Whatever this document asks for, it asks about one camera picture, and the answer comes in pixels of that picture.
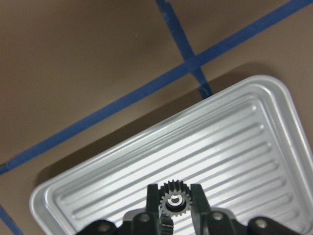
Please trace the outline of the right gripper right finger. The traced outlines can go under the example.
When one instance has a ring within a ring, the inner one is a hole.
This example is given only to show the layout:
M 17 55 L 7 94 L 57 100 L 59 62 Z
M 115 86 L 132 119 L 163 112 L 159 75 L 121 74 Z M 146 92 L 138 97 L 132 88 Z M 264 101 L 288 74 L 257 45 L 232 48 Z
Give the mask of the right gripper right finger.
M 212 209 L 200 184 L 191 185 L 191 217 L 197 235 L 296 235 L 277 221 L 257 216 L 245 226 L 224 211 Z

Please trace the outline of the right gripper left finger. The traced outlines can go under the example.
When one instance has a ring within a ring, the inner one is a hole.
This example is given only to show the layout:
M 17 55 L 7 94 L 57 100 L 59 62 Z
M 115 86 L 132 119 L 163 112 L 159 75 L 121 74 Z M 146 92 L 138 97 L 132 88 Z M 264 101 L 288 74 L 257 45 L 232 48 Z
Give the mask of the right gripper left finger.
M 79 231 L 79 235 L 158 235 L 159 190 L 157 184 L 147 186 L 146 206 L 120 227 L 107 220 L 96 220 Z

